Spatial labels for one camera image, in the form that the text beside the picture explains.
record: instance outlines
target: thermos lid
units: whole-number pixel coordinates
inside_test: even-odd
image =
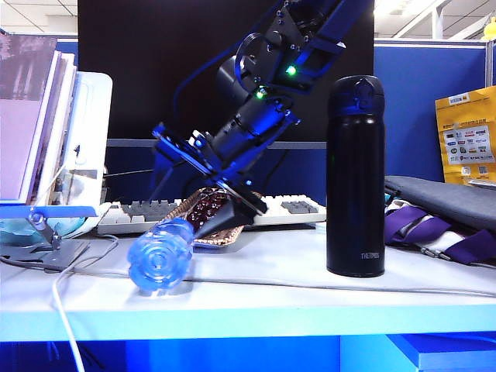
[[[384,114],[384,89],[379,79],[357,75],[336,81],[329,96],[329,118],[362,114]]]

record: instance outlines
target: yellow poster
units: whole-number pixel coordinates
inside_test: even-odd
[[[496,181],[496,86],[436,100],[444,179]]]

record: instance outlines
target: purple strap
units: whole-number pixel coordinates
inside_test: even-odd
[[[399,233],[405,226],[428,215],[420,208],[406,205],[387,215],[384,219],[384,241],[389,243],[421,243],[438,239],[451,225],[438,217],[420,222],[408,232]],[[496,237],[487,230],[481,230],[464,240],[453,244],[444,254],[461,264],[481,262],[496,257]]]
[[[487,230],[481,230],[453,244],[444,254],[461,264],[481,262],[496,257],[496,239]]]
[[[386,244],[393,242],[393,238],[398,234],[398,231],[426,215],[427,212],[410,205],[406,205],[387,215],[384,219],[384,240]]]
[[[438,239],[451,225],[437,217],[419,223],[405,237],[405,243],[432,242]]]
[[[384,240],[388,243],[419,243],[430,242],[438,239],[451,225],[442,219],[432,217],[419,223],[407,236],[403,237],[399,231],[408,224],[428,215],[427,212],[417,207],[406,205],[397,209],[384,220]]]

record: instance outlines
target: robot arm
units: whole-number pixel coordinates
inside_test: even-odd
[[[268,31],[247,36],[236,55],[219,68],[219,87],[239,109],[216,135],[195,131],[185,142],[163,125],[153,131],[159,140],[157,151],[170,166],[186,160],[235,197],[238,205],[231,214],[243,217],[233,225],[252,223],[256,214],[267,210],[250,192],[247,171],[286,128],[299,124],[291,111],[293,97],[311,92],[344,51],[341,39],[372,1],[285,1]],[[248,55],[255,40],[262,40],[260,49]],[[202,235],[227,228],[222,218],[214,219],[216,228],[205,224]]]

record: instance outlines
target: metal stand base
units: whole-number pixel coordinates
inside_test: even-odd
[[[72,264],[90,245],[89,240],[61,240],[58,249],[50,244],[1,246],[0,256],[21,262],[43,264],[48,271],[60,271]]]

